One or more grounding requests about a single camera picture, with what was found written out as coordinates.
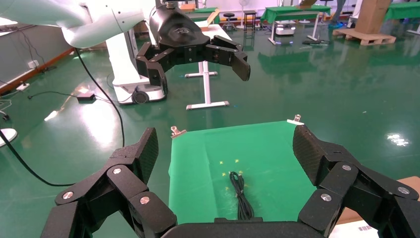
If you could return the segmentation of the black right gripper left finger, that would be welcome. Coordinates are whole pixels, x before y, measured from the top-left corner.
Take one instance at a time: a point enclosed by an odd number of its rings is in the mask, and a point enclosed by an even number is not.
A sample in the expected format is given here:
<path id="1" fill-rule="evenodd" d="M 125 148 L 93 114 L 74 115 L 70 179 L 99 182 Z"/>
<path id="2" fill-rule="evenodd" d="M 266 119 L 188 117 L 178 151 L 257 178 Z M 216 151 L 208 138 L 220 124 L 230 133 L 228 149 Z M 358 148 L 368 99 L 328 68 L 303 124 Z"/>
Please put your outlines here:
<path id="1" fill-rule="evenodd" d="M 147 186 L 157 157 L 157 132 L 149 127 L 137 143 L 116 149 L 99 171 L 57 195 L 41 236 L 90 238 L 120 213 L 138 237 L 162 237 L 177 218 Z"/>

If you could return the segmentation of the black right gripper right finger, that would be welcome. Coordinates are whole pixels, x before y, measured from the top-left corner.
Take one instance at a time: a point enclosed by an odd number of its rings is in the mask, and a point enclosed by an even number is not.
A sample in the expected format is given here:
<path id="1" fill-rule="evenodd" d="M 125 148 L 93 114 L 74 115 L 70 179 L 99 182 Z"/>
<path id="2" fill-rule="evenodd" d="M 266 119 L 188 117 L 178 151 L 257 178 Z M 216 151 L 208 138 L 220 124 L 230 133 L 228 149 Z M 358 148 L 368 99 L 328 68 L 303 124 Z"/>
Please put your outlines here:
<path id="1" fill-rule="evenodd" d="M 298 222 L 328 237 L 349 208 L 381 238 L 419 237 L 420 195 L 412 187 L 367 168 L 342 145 L 318 139 L 305 125 L 295 127 L 292 147 L 315 186 Z"/>

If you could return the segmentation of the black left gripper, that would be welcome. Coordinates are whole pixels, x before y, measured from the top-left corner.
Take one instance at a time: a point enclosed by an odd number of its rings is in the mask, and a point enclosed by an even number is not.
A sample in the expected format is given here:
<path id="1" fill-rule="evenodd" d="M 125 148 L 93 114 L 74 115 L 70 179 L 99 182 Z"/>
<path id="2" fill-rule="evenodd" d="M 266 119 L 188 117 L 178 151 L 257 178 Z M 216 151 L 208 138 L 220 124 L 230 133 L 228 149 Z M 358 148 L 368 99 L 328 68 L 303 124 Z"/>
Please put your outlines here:
<path id="1" fill-rule="evenodd" d="M 178 8 L 161 5 L 151 14 L 149 27 L 156 45 L 145 42 L 135 56 L 138 73 L 168 94 L 165 73 L 175 64 L 206 61 L 229 66 L 242 81 L 250 79 L 248 55 L 241 44 L 215 35 L 204 35 L 200 27 Z"/>

